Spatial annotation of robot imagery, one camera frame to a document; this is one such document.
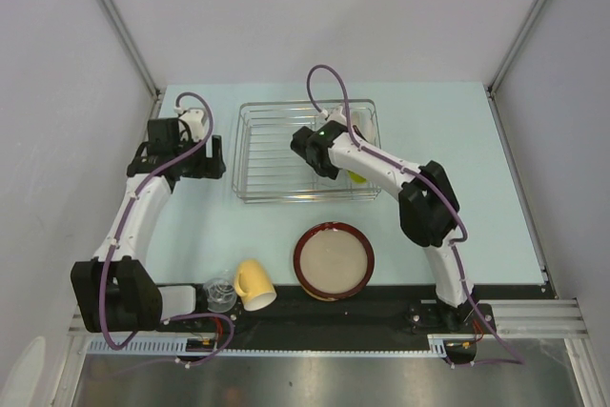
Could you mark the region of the chrome wire dish rack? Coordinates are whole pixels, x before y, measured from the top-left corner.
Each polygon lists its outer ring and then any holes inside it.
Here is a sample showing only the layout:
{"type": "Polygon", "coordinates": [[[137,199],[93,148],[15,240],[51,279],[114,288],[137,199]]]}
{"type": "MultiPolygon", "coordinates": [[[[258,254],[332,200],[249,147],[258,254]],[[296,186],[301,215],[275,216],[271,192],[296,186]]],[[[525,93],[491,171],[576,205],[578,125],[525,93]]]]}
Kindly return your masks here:
{"type": "Polygon", "coordinates": [[[253,102],[240,107],[234,141],[233,191],[246,203],[369,201],[380,193],[347,172],[318,176],[290,149],[293,134],[319,130],[324,119],[311,102],[253,102]]]}

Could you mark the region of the lime green bowl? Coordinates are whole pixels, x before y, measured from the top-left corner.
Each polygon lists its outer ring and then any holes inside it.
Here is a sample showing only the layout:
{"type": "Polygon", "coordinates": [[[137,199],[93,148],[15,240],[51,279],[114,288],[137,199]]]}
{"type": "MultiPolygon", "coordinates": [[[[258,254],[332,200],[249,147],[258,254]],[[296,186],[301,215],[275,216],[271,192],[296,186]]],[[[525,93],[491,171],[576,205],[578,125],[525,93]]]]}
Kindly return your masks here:
{"type": "Polygon", "coordinates": [[[348,176],[356,184],[365,184],[367,182],[366,178],[364,178],[361,175],[354,173],[352,171],[348,171],[348,176]]]}

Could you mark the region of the white bowl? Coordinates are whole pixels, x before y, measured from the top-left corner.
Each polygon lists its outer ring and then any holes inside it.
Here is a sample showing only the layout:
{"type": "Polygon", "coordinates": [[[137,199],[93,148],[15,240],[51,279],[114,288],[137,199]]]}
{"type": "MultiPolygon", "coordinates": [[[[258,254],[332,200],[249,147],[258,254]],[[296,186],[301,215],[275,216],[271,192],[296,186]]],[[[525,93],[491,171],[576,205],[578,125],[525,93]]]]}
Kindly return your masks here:
{"type": "Polygon", "coordinates": [[[366,112],[352,113],[352,126],[356,134],[367,141],[374,143],[376,139],[376,128],[370,115],[366,112]]]}

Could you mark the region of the red rimmed beige plate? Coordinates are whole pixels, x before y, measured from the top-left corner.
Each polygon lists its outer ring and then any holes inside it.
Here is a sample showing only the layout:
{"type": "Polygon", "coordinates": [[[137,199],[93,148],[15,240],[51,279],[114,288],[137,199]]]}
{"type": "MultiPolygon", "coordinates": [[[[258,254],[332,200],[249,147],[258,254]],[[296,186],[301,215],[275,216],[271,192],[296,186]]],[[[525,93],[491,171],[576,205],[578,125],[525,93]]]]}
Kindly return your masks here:
{"type": "Polygon", "coordinates": [[[325,222],[298,239],[293,267],[305,293],[333,302],[356,295],[367,286],[375,268],[375,253],[357,228],[343,222],[325,222]]]}

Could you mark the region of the yellow mug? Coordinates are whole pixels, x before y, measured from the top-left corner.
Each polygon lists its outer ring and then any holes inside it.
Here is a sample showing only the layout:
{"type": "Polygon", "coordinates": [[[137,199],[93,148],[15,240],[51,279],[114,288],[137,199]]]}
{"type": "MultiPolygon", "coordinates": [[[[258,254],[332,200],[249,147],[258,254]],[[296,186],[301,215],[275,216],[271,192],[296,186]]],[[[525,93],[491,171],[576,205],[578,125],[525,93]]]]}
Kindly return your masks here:
{"type": "Polygon", "coordinates": [[[277,298],[273,282],[255,259],[246,259],[237,266],[234,289],[246,312],[262,310],[277,298]]]}

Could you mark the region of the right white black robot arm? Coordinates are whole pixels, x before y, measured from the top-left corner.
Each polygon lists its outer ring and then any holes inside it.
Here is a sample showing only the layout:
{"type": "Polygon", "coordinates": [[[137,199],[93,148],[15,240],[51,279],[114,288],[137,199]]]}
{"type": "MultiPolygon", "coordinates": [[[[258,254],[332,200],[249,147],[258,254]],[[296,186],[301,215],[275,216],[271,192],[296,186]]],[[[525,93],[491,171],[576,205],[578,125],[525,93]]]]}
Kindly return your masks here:
{"type": "Polygon", "coordinates": [[[457,251],[457,244],[468,234],[440,164],[431,161],[421,166],[399,159],[337,121],[329,121],[317,131],[300,128],[290,147],[321,177],[335,179],[342,170],[356,173],[393,197],[400,229],[427,256],[441,324],[451,332],[461,332],[473,322],[474,285],[457,251]]]}

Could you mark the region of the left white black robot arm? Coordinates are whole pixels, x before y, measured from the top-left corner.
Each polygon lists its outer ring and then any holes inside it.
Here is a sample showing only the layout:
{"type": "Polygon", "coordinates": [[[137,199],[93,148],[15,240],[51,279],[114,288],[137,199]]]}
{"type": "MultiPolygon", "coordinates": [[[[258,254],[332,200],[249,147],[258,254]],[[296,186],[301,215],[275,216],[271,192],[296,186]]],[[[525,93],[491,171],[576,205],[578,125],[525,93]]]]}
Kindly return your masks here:
{"type": "Polygon", "coordinates": [[[201,109],[149,121],[148,138],[127,168],[123,201],[92,259],[71,269],[71,285],[85,328],[92,333],[153,331],[177,316],[204,328],[210,306],[192,285],[159,286],[145,269],[158,217],[182,178],[218,179],[226,171],[222,139],[201,109]]]}

